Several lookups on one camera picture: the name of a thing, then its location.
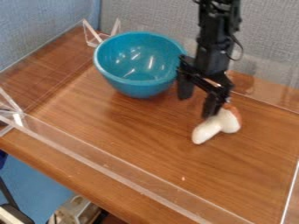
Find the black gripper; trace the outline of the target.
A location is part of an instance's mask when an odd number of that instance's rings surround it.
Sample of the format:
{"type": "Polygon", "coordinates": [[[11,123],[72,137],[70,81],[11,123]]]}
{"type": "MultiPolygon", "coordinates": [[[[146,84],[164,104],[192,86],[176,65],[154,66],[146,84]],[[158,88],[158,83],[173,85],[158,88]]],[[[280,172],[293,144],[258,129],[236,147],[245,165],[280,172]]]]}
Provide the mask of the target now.
{"type": "Polygon", "coordinates": [[[180,55],[176,72],[177,98],[192,97],[193,88],[200,88],[206,97],[202,103],[201,118],[214,116],[229,101],[232,81],[225,75],[229,65],[229,45],[197,46],[193,57],[180,55]]]}

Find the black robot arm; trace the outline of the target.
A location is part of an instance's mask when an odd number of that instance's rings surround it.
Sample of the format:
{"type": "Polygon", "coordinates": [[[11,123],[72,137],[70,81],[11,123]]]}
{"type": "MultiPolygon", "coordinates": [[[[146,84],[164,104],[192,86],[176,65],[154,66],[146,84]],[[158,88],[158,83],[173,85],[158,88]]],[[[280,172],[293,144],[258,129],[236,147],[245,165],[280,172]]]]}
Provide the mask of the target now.
{"type": "Polygon", "coordinates": [[[176,68],[177,98],[192,97],[193,87],[198,87],[206,98],[202,103],[201,118],[214,116],[229,101],[233,83],[225,72],[232,58],[233,45],[238,45],[234,32],[238,31],[240,0],[192,0],[198,5],[200,33],[196,38],[194,57],[181,54],[176,68]]]}

